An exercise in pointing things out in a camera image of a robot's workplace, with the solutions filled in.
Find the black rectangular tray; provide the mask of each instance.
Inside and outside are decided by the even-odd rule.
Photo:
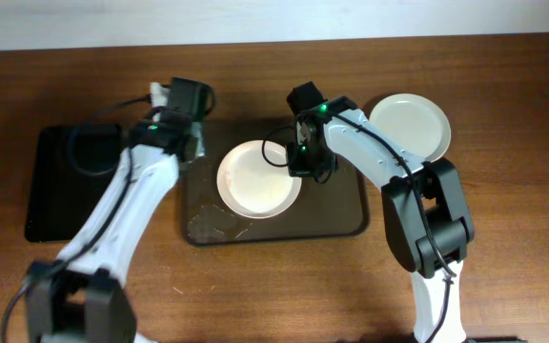
[[[285,212],[267,219],[250,219],[230,210],[217,191],[215,177],[224,156],[237,145],[263,139],[273,129],[292,120],[249,122],[207,121],[203,126],[205,151],[181,173],[181,230],[196,246],[355,236],[370,224],[363,175],[338,157],[338,171],[325,184],[302,179],[302,189]],[[293,131],[282,131],[271,140],[283,146]]]

